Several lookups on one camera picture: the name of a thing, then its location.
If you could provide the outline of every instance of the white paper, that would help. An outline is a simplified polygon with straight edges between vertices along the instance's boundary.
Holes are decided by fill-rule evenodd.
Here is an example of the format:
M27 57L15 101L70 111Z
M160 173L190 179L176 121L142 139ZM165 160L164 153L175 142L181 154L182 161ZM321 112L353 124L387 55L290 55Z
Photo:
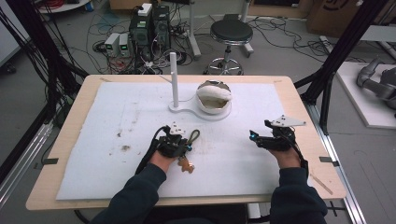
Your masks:
M179 83L179 99L190 99L200 83ZM192 174L174 162L160 197L271 194L278 166L265 149L249 140L249 130L272 136L264 120L284 114L273 84L228 84L231 114L206 121L192 113L172 113L168 83L103 83L66 166L57 200L110 199L134 175L155 132L174 121L201 131L187 154Z

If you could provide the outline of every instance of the black metal pole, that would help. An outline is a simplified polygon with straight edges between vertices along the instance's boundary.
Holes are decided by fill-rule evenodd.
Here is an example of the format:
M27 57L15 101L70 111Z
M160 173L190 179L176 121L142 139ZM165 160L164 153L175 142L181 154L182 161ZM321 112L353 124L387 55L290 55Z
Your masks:
M326 91L322 97L322 108L320 110L319 121L320 127L325 134L328 134L327 118L329 114L332 79L350 51L352 51L361 40L361 37L387 2L388 0L364 1L322 67L315 74L297 81L294 84L296 88L299 88L311 82L307 91L302 94L302 99L311 105L314 105L320 94Z

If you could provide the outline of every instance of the gray floor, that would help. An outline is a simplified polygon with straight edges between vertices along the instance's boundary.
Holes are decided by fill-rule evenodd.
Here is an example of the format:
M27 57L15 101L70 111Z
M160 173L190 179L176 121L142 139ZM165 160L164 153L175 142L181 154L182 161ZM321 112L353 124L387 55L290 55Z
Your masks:
M128 18L128 14L114 14L108 9L96 9L92 13L77 9L57 15L57 22L68 46L72 47L71 51L78 63L90 74L99 74L102 70L97 71L95 66L98 65L93 65L88 55L82 50L88 51L101 67L106 67L105 58L92 51L92 44L106 39L106 36L89 34L88 31L98 34L98 31L105 29L100 28L96 25L97 23L121 22L120 26L114 28L114 32L117 32L119 29L128 27ZM199 27L211 20L209 17L197 19L196 26ZM210 23L204 25L197 33L207 34L208 27ZM301 36L300 45L305 45L307 41L318 41L317 35L306 32L304 21L287 21L286 27ZM282 31L268 30L264 31L264 34L273 44L283 47L292 46L293 37L286 36ZM202 57L190 65L180 66L179 74L202 74L205 66L214 58L221 56L225 50L223 45L207 35L198 35L197 41L203 54ZM251 46L255 52L250 58L246 58L246 53L241 49L234 48L232 53L233 58L244 65L246 75L288 76L293 81L297 81L314 73L322 65L321 62L292 48L270 45L258 31L255 31ZM313 55L309 49L299 50L320 61L326 59L325 56ZM351 53L351 56L361 58L366 62L370 62L376 55L379 55L386 63L395 63L382 49L366 42L359 43ZM17 54L11 61L17 67L18 72L9 75L1 71L0 74L0 102L2 103L0 107L0 162L3 162L7 154L15 147L45 103L44 84L35 74L32 65L23 53ZM169 69L165 68L163 71L169 74ZM43 146L33 164L39 162L44 149L50 145L58 131L57 129L53 131L51 139ZM329 132L367 223L396 223L394 213L396 176L392 172L396 162L396 131L366 128L337 78L334 79L332 89ZM0 210L1 223L78 223L73 211L31 212L25 208L25 202L39 173L40 170L34 169L33 165L27 171ZM343 206L339 201L333 201L333 203L334 206ZM268 209L269 205L265 204L262 211L265 213ZM91 218L98 211L98 209L90 209L82 212ZM350 222L345 211L337 211L336 215L329 211L329 215L326 216L328 223Z

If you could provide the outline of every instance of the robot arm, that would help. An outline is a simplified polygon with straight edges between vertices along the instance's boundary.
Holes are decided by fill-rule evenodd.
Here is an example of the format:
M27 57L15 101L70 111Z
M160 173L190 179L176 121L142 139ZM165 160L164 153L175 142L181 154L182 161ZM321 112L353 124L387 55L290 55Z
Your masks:
M359 87L375 93L375 95L387 102L396 100L396 68L385 70L382 73L381 81L375 82L370 77L375 73L376 67L382 63L380 59L372 60L367 66L363 67L358 74L356 83Z

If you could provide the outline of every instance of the cardboard box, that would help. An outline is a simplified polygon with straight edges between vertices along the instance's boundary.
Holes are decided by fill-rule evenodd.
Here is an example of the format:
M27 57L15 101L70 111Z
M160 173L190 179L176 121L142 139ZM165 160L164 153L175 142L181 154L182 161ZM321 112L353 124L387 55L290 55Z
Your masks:
M143 3L151 3L150 0L110 0L111 9L133 9L142 6Z
M309 33L340 37L358 12L356 1L315 1L306 21Z

